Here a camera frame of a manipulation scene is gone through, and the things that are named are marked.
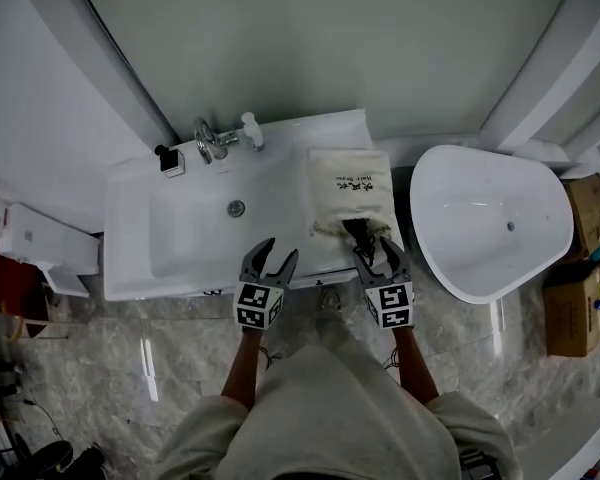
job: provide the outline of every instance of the person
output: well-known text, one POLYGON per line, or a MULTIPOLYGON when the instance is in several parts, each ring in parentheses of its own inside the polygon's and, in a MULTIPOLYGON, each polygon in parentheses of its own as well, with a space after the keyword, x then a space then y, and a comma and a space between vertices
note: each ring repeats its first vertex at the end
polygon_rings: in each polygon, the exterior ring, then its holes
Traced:
POLYGON ((412 329, 393 329, 400 385, 349 332, 333 289, 316 330, 319 345, 277 361, 256 389, 262 331, 244 329, 222 394, 201 398, 176 428, 155 478, 522 478, 498 421, 438 393, 412 329))

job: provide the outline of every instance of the beige shirt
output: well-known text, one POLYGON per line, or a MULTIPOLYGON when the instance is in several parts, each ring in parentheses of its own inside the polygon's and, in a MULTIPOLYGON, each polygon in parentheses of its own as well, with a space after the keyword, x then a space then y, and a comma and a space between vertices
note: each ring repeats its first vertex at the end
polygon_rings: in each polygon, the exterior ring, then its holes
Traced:
POLYGON ((458 393, 421 405, 366 346, 309 345, 267 372, 249 412, 202 398, 161 450, 160 480, 270 480, 286 473, 345 479, 460 479, 477 449, 521 479, 498 421, 458 393))

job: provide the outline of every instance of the soap dispenser pump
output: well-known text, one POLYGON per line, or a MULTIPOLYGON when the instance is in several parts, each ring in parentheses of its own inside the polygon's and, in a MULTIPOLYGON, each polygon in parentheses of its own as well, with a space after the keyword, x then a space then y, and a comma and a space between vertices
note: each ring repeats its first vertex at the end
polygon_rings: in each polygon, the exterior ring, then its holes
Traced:
POLYGON ((264 149, 264 137, 262 136, 260 125, 256 123, 253 112, 245 112, 242 114, 242 122, 244 123, 244 134, 251 138, 253 149, 262 151, 264 149))
POLYGON ((160 170, 167 178, 184 174, 184 155, 179 150, 160 144, 154 153, 160 157, 160 170))

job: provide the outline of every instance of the drain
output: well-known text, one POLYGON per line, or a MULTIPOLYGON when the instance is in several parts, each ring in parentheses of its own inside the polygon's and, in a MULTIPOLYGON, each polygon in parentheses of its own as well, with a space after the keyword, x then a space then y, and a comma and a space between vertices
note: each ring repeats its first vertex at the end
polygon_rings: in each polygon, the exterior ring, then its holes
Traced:
POLYGON ((227 213, 234 219, 237 219, 238 217, 242 216, 244 209, 244 203, 239 199, 236 199, 235 201, 231 201, 229 206, 227 206, 227 213))

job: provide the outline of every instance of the marble floor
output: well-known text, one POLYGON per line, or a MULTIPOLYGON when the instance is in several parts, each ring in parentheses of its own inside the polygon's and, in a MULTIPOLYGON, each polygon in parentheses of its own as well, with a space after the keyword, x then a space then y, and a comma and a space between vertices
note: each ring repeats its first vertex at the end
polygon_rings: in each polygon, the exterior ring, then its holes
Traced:
MULTIPOLYGON (((469 305, 447 293, 417 248, 413 252, 415 334, 441 391, 473 398, 502 422, 516 446, 537 437, 577 396, 600 396, 600 346, 585 359, 546 356, 542 278, 496 303, 469 305)), ((240 335, 231 299, 107 302, 101 277, 86 284, 91 299, 63 299, 51 315, 82 325, 44 331, 68 339, 7 344, 0 315, 0 347, 24 364, 25 396, 52 414, 77 453, 96 441, 109 455, 111 478, 148 478, 156 451, 196 399, 221 389, 240 335), (154 378, 143 366, 149 348, 154 378)), ((338 289, 350 328, 387 361, 392 335, 366 313, 358 281, 338 289)), ((318 295, 318 288, 290 293, 265 335, 270 352, 288 355, 316 340, 318 295)), ((7 408, 13 430, 33 450, 55 439, 38 408, 17 402, 7 408)))

